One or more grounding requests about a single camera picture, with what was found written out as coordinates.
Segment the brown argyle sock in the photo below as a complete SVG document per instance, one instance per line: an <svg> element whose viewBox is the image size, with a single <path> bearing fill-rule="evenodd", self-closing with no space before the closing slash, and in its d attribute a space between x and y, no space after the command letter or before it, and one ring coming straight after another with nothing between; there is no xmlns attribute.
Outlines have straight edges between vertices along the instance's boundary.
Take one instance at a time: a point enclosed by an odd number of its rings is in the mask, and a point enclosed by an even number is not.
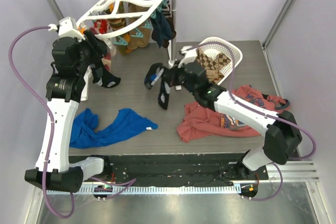
<svg viewBox="0 0 336 224"><path fill-rule="evenodd" d="M231 63L231 60L223 53L219 53L213 60L214 69L224 73L224 70Z"/></svg>
<svg viewBox="0 0 336 224"><path fill-rule="evenodd" d="M197 48L197 63L206 71L208 69L214 69L212 58L208 57L201 48Z"/></svg>

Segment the orange argyle sock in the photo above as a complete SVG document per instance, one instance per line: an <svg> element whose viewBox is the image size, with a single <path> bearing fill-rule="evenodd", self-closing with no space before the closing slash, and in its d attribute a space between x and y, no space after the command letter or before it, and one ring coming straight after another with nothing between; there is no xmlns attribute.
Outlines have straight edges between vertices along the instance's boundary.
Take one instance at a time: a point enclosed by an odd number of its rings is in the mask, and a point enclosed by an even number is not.
<svg viewBox="0 0 336 224"><path fill-rule="evenodd" d="M208 80L214 84L219 84L219 82L224 78L224 75L221 72L212 69L206 70L206 76Z"/></svg>

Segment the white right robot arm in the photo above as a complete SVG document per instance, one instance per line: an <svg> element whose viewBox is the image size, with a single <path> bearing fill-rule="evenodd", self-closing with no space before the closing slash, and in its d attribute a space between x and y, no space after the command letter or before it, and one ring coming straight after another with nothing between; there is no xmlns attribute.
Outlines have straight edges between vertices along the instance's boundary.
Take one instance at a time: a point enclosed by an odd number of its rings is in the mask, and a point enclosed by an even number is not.
<svg viewBox="0 0 336 224"><path fill-rule="evenodd" d="M218 113L227 114L247 124L264 137L264 144L248 151L237 166L242 179L250 179L264 165L284 165L302 141L294 115L284 110L281 113L263 109L211 83L204 69L192 62L182 67L168 69L161 66L150 84L160 80L159 99L169 93L171 87L182 86L190 92L199 105Z"/></svg>

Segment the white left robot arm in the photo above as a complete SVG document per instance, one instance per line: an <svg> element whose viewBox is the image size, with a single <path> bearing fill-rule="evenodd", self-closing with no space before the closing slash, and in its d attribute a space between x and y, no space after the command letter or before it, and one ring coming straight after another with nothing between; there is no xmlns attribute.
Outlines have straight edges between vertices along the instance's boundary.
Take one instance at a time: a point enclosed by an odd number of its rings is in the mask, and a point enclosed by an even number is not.
<svg viewBox="0 0 336 224"><path fill-rule="evenodd" d="M76 193L82 182L95 176L105 182L112 174L102 156L69 162L72 124L86 85L88 67L108 53L107 45L87 29L84 39L62 37L53 42L53 73L46 85L48 118L43 146L35 168L25 172L25 181L42 189Z"/></svg>

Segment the maroon purple striped sock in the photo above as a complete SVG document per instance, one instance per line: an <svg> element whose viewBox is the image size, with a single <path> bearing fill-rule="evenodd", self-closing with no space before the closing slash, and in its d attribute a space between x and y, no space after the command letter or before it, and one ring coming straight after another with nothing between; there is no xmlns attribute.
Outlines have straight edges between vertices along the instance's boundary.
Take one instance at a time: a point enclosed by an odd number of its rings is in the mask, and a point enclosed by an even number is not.
<svg viewBox="0 0 336 224"><path fill-rule="evenodd" d="M94 35L105 34L108 30L108 24L106 20L96 20L93 22L93 26L90 27L91 32ZM116 47L112 42L111 38L103 39L99 41L99 46L102 48L103 57L102 63L104 67L110 72L111 71L111 59L116 55Z"/></svg>

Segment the navy blue sock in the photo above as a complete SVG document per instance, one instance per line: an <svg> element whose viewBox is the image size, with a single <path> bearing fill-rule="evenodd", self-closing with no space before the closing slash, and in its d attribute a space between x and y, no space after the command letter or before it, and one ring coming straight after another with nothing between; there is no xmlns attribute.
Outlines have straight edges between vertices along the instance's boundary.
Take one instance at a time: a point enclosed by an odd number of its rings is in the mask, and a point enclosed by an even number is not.
<svg viewBox="0 0 336 224"><path fill-rule="evenodd" d="M167 48L175 33L162 12L156 11L155 13L156 17L150 18L153 26L152 39L158 44L159 48Z"/></svg>

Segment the white perforated plastic basket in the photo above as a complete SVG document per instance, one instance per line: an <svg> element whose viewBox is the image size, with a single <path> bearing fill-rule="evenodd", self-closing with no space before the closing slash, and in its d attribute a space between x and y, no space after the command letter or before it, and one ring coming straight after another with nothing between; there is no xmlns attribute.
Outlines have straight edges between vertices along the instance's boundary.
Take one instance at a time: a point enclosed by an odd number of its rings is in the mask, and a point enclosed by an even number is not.
<svg viewBox="0 0 336 224"><path fill-rule="evenodd" d="M239 48L218 38L208 37L197 48L196 62L206 71L208 80L221 84L243 59Z"/></svg>

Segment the red t-shirt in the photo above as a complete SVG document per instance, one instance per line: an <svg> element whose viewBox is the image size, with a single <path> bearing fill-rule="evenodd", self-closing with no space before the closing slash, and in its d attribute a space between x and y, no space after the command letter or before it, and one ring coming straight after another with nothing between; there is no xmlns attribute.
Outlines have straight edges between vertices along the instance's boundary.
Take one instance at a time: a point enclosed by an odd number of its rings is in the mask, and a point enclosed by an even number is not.
<svg viewBox="0 0 336 224"><path fill-rule="evenodd" d="M279 113L290 108L289 100L276 95L263 94L250 85L232 90L232 94L258 107ZM259 135L247 124L227 114L204 108L196 101L185 104L184 110L185 117L176 130L181 141L185 143L206 136L254 137Z"/></svg>

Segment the blue cloth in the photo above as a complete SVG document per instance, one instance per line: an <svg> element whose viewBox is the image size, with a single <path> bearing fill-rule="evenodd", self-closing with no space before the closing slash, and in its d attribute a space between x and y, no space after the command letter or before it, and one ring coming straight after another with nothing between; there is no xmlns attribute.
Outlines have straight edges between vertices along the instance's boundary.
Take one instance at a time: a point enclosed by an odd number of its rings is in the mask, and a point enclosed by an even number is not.
<svg viewBox="0 0 336 224"><path fill-rule="evenodd" d="M98 125L98 115L85 109L73 121L69 146L78 149L105 147L158 129L156 123L129 108L119 110L112 124L96 132Z"/></svg>

